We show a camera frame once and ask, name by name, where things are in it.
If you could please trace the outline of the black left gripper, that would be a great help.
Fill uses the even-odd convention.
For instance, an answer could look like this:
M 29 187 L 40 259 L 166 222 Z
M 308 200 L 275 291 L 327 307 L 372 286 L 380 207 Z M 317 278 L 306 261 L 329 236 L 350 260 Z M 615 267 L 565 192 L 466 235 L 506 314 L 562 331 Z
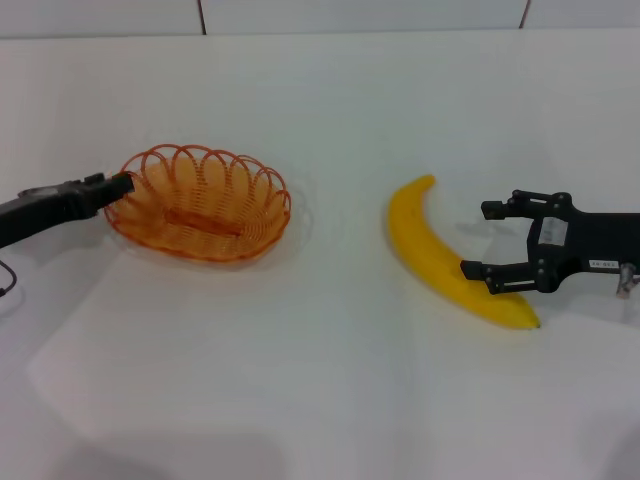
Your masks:
M 92 218 L 98 209 L 121 200 L 134 189 L 131 175 L 120 172 L 24 190 L 1 204 L 1 247 L 63 223 Z

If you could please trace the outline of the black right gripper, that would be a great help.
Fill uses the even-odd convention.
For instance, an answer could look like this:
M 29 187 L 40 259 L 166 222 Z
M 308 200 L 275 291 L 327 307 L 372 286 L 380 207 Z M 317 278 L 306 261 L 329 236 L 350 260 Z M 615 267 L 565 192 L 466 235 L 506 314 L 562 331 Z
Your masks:
M 486 220 L 533 220 L 527 238 L 530 265 L 460 262 L 464 277 L 483 282 L 492 295 L 536 289 L 553 293 L 577 273 L 617 274 L 618 294 L 629 294 L 639 285 L 637 213 L 584 212 L 567 192 L 524 190 L 514 190 L 506 202 L 483 201 L 481 211 Z

